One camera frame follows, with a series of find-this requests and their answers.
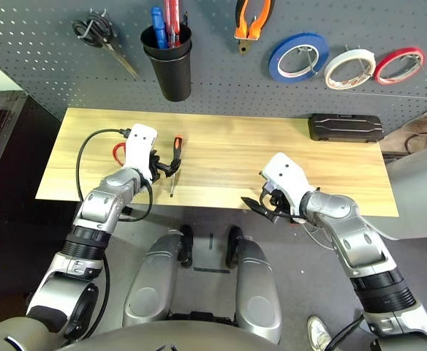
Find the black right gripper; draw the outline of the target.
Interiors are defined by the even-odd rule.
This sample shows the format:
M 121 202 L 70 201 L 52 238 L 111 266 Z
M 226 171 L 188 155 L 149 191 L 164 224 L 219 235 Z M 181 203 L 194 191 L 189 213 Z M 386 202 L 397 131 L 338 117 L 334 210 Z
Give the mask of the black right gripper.
M 290 203 L 282 191 L 275 189 L 269 192 L 268 195 L 270 196 L 269 203 L 275 207 L 273 210 L 267 209 L 250 197 L 242 197 L 241 199 L 251 211 L 265 217 L 270 222 L 275 222 L 278 217 L 281 217 L 289 219 L 291 224 L 298 223 L 298 219 L 301 217 L 292 214 Z

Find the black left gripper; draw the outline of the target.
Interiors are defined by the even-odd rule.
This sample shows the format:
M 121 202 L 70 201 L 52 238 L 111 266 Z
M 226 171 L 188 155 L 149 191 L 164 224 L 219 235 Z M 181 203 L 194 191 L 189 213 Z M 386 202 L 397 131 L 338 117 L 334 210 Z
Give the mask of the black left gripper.
M 149 154 L 149 170 L 151 172 L 151 183 L 156 182 L 160 178 L 159 174 L 159 159 L 160 156 L 156 154 L 156 150 L 151 150 Z M 181 159 L 173 159 L 169 165 L 161 163 L 161 170 L 165 173 L 166 178 L 170 178 L 175 175 L 181 165 Z

